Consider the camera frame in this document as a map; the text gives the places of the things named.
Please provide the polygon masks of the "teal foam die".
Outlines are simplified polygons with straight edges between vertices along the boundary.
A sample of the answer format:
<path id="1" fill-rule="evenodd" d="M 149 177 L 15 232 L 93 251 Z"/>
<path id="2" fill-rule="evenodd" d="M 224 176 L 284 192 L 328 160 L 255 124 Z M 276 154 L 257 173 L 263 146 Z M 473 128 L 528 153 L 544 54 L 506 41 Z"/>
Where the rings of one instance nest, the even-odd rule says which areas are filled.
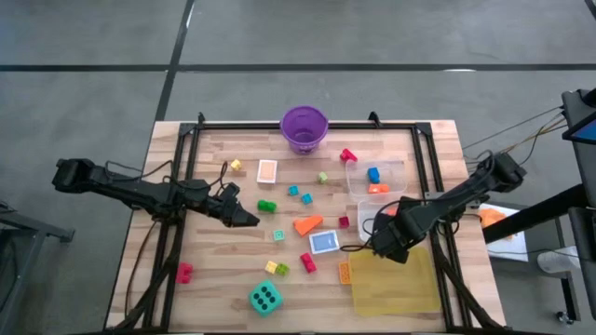
<path id="1" fill-rule="evenodd" d="M 283 296 L 270 280 L 265 280 L 259 283 L 249 293 L 248 299 L 255 312 L 262 317 L 266 317 L 275 312 L 284 302 Z"/>

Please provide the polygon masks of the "white plastic bag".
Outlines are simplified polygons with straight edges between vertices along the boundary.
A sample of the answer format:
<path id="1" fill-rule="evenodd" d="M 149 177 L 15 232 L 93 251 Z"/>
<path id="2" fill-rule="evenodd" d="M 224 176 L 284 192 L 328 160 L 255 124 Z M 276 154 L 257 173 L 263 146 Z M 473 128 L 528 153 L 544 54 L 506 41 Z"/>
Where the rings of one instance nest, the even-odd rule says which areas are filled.
<path id="1" fill-rule="evenodd" d="M 559 274 L 581 269 L 576 246 L 542 252 L 536 260 L 539 268 L 548 274 Z"/>

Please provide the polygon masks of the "white paper sheet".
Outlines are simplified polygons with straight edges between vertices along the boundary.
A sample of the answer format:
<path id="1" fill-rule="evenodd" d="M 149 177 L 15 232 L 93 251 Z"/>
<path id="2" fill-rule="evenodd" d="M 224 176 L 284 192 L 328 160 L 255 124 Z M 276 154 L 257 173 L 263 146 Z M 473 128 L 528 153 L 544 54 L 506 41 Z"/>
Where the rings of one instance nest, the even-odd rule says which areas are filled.
<path id="1" fill-rule="evenodd" d="M 497 209 L 508 216 L 518 212 L 514 208 L 506 208 L 497 205 L 481 204 L 480 209 L 493 208 Z M 488 253 L 491 257 L 508 259 L 513 261 L 528 262 L 528 254 L 526 248 L 524 232 L 516 233 L 508 237 L 502 238 L 487 245 Z"/>

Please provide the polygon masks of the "black equipment stand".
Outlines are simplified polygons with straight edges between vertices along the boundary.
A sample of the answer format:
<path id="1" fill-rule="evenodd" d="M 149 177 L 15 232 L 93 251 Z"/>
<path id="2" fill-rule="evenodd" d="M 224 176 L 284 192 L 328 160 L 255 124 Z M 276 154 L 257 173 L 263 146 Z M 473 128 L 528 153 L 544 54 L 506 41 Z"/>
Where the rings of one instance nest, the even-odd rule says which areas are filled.
<path id="1" fill-rule="evenodd" d="M 578 89 L 562 94 L 563 115 L 568 128 L 596 112 L 596 88 Z M 596 189 L 596 145 L 571 141 L 581 177 L 581 184 Z M 592 318 L 596 320 L 596 207 L 570 208 L 576 249 L 581 258 L 581 273 Z"/>

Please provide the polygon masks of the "yellow translucent container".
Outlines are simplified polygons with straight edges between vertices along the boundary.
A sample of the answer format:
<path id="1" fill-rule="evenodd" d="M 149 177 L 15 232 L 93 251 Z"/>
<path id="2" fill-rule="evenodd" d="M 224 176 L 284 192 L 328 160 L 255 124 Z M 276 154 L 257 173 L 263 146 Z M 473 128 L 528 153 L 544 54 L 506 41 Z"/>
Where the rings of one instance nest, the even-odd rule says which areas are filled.
<path id="1" fill-rule="evenodd" d="M 352 298 L 361 316 L 437 313 L 440 296 L 435 271 L 426 248 L 410 250 L 408 260 L 397 263 L 370 251 L 348 259 Z"/>

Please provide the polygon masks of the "orange plastic object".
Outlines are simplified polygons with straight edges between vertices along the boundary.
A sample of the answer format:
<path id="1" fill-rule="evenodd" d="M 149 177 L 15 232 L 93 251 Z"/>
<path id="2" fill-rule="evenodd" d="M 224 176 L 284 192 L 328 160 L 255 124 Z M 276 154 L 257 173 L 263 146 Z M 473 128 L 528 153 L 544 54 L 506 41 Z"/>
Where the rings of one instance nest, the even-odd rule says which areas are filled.
<path id="1" fill-rule="evenodd" d="M 487 228 L 507 217 L 505 213 L 493 208 L 480 209 L 478 215 L 481 218 L 482 228 Z"/>

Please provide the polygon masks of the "orange playing card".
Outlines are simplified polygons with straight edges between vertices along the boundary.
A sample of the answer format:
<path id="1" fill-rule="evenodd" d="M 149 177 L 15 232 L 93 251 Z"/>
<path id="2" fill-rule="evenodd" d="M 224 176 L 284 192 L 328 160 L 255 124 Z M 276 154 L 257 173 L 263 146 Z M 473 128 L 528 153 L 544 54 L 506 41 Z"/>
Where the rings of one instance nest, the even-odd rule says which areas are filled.
<path id="1" fill-rule="evenodd" d="M 275 184 L 277 180 L 277 167 L 278 162 L 276 160 L 260 160 L 256 180 L 259 183 Z"/>

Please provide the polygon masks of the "grey metal table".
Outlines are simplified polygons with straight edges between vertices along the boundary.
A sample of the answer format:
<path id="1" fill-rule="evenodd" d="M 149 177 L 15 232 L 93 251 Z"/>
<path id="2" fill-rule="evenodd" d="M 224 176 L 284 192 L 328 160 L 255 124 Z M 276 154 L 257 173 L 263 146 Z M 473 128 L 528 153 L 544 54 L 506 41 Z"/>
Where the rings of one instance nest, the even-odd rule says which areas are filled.
<path id="1" fill-rule="evenodd" d="M 0 201 L 0 335 L 9 335 L 36 259 L 47 237 L 73 240 L 66 230 L 20 214 Z"/>

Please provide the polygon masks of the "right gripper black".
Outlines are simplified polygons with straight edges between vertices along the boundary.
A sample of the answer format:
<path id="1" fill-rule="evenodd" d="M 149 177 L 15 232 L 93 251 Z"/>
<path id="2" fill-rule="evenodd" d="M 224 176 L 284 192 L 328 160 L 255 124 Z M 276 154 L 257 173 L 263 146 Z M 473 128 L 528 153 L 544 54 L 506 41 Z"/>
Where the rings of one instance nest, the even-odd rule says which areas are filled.
<path id="1" fill-rule="evenodd" d="M 373 253 L 397 263 L 405 264 L 409 249 L 422 241 L 402 226 L 398 216 L 378 214 L 373 219 L 371 247 Z"/>

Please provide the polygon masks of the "clear plastic container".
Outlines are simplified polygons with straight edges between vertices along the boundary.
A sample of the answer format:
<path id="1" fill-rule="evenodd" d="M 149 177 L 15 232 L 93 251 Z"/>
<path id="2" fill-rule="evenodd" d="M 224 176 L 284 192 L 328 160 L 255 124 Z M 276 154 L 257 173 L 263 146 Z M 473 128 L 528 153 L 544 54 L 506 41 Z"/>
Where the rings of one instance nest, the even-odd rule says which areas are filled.
<path id="1" fill-rule="evenodd" d="M 378 185 L 386 185 L 386 192 L 371 193 L 369 191 L 373 185 L 368 174 L 370 168 L 377 169 L 379 174 Z M 408 185 L 404 162 L 400 160 L 348 161 L 345 164 L 345 175 L 349 195 L 357 202 L 364 200 L 392 201 L 402 195 Z"/>

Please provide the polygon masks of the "blue-lit tilted screen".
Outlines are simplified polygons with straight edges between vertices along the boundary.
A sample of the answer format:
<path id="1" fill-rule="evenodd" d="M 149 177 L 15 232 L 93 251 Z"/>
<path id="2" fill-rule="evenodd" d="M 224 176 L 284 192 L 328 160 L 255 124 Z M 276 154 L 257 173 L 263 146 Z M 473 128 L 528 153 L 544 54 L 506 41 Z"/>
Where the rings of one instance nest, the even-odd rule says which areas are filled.
<path id="1" fill-rule="evenodd" d="M 562 134 L 567 141 L 596 145 L 596 112 L 584 117 Z"/>

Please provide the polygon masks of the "black slanted beam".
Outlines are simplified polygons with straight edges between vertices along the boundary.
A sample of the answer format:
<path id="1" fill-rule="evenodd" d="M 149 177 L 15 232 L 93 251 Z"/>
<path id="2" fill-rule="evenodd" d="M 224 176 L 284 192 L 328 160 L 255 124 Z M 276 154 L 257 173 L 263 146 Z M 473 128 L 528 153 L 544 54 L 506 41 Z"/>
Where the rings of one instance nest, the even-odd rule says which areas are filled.
<path id="1" fill-rule="evenodd" d="M 486 244 L 490 244 L 545 221 L 561 217 L 569 208 L 586 207 L 596 207 L 596 189 L 578 184 L 483 228 L 484 241 Z"/>

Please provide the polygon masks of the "blue playing card box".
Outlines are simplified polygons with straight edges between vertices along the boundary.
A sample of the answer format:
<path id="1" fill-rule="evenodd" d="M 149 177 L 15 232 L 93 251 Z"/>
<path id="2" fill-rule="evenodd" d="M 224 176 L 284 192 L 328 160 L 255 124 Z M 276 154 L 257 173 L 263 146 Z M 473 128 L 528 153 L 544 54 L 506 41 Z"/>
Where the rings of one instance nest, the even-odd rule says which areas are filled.
<path id="1" fill-rule="evenodd" d="M 309 237 L 311 253 L 322 254 L 340 249 L 337 233 L 335 230 L 311 234 Z"/>

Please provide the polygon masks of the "orange sloped brick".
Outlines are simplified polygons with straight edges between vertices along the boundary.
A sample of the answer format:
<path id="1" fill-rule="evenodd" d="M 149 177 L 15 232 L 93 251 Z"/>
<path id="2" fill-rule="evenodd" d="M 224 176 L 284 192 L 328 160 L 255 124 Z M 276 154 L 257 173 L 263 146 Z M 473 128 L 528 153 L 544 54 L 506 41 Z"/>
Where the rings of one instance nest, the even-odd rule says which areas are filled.
<path id="1" fill-rule="evenodd" d="M 313 215 L 307 218 L 294 220 L 293 227 L 300 236 L 305 236 L 322 222 L 322 216 Z"/>

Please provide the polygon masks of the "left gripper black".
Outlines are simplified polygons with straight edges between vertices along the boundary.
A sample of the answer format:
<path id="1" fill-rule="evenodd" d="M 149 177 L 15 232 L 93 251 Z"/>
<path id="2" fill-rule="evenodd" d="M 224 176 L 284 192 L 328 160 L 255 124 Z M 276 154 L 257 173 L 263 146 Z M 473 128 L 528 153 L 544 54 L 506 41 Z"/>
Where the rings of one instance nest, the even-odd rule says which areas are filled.
<path id="1" fill-rule="evenodd" d="M 221 221 L 230 228 L 253 227 L 260 219 L 244 209 L 237 200 L 240 188 L 233 182 L 227 183 L 223 190 L 209 196 L 206 201 L 206 215 Z"/>

